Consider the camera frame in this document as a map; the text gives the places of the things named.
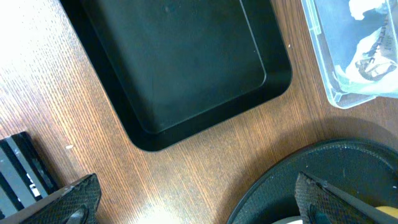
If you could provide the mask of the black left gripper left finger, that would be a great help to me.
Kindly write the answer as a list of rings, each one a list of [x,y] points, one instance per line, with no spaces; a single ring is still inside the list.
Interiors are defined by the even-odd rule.
[[[96,224],[101,195],[97,175],[88,174],[2,219],[1,223]]]

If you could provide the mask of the black silver stand base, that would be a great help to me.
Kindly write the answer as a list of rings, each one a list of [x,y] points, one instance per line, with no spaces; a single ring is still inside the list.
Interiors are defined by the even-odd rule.
[[[1,140],[1,219],[59,189],[27,132]]]

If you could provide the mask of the grey plate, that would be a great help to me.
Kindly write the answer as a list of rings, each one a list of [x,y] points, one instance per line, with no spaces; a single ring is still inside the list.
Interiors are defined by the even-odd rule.
[[[287,218],[278,220],[272,224],[303,224],[303,220],[300,216],[287,217]]]

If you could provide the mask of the yellow bowl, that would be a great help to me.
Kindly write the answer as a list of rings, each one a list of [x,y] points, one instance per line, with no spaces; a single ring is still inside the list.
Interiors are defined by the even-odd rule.
[[[398,218],[398,209],[394,207],[388,207],[388,206],[380,206],[376,207],[377,210],[384,212],[394,218]]]

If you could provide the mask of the clear plastic bin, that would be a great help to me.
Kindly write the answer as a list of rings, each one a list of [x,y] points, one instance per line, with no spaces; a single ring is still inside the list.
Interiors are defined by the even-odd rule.
[[[351,17],[346,0],[303,0],[302,6],[312,40],[326,97],[340,109],[358,106],[377,97],[343,91],[336,78],[335,66],[346,68],[354,54],[356,41],[370,34],[360,31],[360,22]]]

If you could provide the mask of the black rectangular tray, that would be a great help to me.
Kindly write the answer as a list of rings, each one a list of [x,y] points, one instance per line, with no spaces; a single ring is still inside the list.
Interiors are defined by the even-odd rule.
[[[62,0],[130,141],[161,151],[282,95],[270,1]]]

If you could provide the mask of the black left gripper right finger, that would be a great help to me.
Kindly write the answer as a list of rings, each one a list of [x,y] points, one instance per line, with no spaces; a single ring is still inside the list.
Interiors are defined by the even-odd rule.
[[[295,200],[304,223],[397,223],[397,218],[314,175],[298,174]]]

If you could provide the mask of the round black tray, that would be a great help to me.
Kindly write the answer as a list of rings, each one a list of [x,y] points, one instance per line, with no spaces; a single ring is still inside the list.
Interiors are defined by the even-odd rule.
[[[228,223],[274,223],[300,215],[294,194],[299,172],[378,206],[397,206],[397,150],[366,139],[332,139],[282,159],[252,185]]]

